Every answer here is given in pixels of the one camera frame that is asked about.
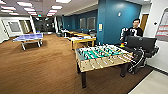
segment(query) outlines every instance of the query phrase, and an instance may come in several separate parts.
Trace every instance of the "computer monitor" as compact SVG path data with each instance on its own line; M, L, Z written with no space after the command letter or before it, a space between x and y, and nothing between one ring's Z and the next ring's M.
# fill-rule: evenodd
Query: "computer monitor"
M142 47L146 52L151 52L154 49L156 40L157 38L128 36L126 46L129 48Z

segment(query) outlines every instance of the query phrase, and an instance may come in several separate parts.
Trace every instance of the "foosball table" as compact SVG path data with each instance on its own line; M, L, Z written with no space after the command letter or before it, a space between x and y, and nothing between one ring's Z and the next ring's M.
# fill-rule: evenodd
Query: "foosball table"
M125 77L132 54L114 45L103 45L75 50L77 72L82 73L82 88L86 87L86 72L115 65L122 65L121 77Z

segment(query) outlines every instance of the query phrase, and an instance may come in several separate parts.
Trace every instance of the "desk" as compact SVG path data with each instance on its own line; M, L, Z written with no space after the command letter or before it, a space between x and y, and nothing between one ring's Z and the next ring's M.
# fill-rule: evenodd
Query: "desk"
M86 72L122 65L121 77L125 77L132 54L114 45L75 49L77 72L81 73L82 88L86 87Z
M92 47L94 46L94 41L96 40L96 38L91 38L91 39L72 39L69 38L71 40L72 43L72 49L76 49L77 48L77 43L81 43L81 42L87 42L87 46L88 46L88 41L92 41Z
M27 44L27 43L37 42L38 46L40 47L40 44L42 44L42 40L41 39L43 39L43 33L24 34L24 35L21 35L21 36L15 38L15 39L13 39L12 41L13 42L21 41L23 50L25 50L25 44Z
M70 32L67 32L69 33L70 35L76 35L76 36L90 36L88 34L84 34L84 33L78 33L78 32L75 32L75 31L70 31Z
M73 35L73 34L77 34L78 32L75 32L75 31L69 31L69 32L67 32L67 33L69 33L69 34L70 34L70 37L71 37L71 35Z
M83 33L76 33L76 34L74 34L74 35L76 35L76 36L90 36L90 35L88 35L88 34L83 34Z

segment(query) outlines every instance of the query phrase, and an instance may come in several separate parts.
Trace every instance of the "man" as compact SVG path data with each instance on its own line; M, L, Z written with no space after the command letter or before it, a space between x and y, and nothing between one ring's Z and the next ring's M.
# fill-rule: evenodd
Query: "man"
M135 19L133 21L133 27L129 28L128 31L126 32L126 36L143 36L143 30L138 27L140 23L140 19Z

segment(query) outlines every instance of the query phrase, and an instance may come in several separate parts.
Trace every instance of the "blue wall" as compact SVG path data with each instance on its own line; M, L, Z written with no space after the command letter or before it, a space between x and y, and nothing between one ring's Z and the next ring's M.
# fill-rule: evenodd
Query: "blue wall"
M71 16L62 16L63 29L72 29L72 19Z
M139 18L141 5L124 0L99 0L98 24L103 24L103 30L98 31L97 43L120 43L121 29L131 27L132 21Z
M95 26L97 26L97 13L98 13L98 10L93 10L93 11L89 11L78 15L63 16L63 29L68 29L68 30L80 29L80 19L86 18L87 20L87 18L89 17L96 18Z

